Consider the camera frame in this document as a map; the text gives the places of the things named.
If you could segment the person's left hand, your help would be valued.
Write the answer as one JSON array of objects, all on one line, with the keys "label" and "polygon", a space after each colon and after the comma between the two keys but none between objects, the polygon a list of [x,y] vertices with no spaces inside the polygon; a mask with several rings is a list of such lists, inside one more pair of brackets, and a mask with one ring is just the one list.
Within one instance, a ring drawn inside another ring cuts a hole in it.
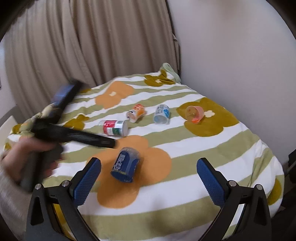
[{"label": "person's left hand", "polygon": [[55,143],[46,143],[34,137],[22,138],[3,157],[1,165],[13,181],[20,182],[22,169],[26,165],[30,153],[50,151],[55,146]]}]

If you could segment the white fluffy sleeve forearm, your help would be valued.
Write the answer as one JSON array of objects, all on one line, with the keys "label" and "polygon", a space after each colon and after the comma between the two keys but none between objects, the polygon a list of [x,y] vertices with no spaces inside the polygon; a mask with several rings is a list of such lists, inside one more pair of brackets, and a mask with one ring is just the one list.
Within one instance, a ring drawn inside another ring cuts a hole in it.
[{"label": "white fluffy sleeve forearm", "polygon": [[23,240],[31,195],[13,181],[1,165],[1,216],[18,240]]}]

